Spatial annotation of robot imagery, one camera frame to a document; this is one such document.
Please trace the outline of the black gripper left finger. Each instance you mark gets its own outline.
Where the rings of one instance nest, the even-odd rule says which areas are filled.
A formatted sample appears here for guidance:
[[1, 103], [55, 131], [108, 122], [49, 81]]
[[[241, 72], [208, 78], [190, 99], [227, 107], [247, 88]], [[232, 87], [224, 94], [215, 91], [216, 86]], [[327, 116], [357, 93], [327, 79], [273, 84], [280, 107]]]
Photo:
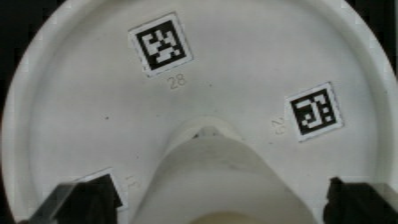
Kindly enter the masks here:
[[108, 174], [89, 181], [60, 183], [28, 219], [28, 224], [117, 224], [122, 206]]

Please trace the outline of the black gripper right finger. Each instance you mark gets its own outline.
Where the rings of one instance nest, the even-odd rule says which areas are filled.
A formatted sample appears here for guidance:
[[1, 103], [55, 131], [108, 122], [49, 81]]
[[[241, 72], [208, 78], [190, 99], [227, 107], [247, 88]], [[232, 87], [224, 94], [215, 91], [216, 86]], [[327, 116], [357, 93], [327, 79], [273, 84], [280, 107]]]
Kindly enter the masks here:
[[398, 210], [368, 183], [330, 179], [325, 224], [398, 224]]

